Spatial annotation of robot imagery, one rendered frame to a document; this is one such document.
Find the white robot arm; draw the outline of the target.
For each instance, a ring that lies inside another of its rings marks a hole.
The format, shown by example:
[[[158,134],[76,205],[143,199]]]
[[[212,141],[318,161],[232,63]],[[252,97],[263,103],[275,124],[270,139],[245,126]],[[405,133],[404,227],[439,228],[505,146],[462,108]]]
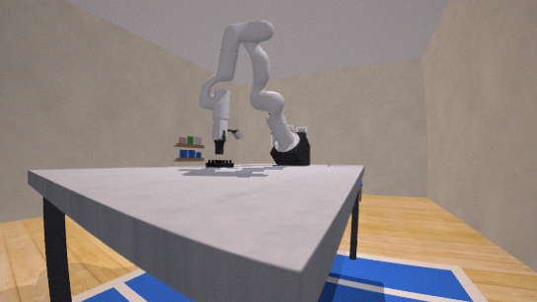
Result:
[[[214,95],[210,95],[210,90],[218,82],[233,80],[239,46],[242,43],[251,56],[254,70],[251,105],[256,110],[268,112],[267,124],[276,139],[274,147],[278,152],[287,152],[295,148],[300,139],[294,132],[291,136],[291,130],[282,114],[284,100],[281,94],[266,91],[270,73],[269,57],[262,50],[260,42],[272,38],[273,34],[273,25],[267,21],[228,26],[223,35],[218,70],[203,83],[199,105],[203,109],[213,110],[212,119],[229,120],[230,92],[225,89],[216,89]]]

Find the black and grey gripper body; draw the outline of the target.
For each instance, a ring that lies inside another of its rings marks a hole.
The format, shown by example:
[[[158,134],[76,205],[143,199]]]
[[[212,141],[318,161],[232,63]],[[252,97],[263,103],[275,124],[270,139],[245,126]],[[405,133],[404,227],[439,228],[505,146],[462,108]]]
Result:
[[[214,119],[211,139],[218,140],[220,138],[220,140],[222,140],[223,130],[225,131],[225,137],[227,139],[228,128],[226,119]]]

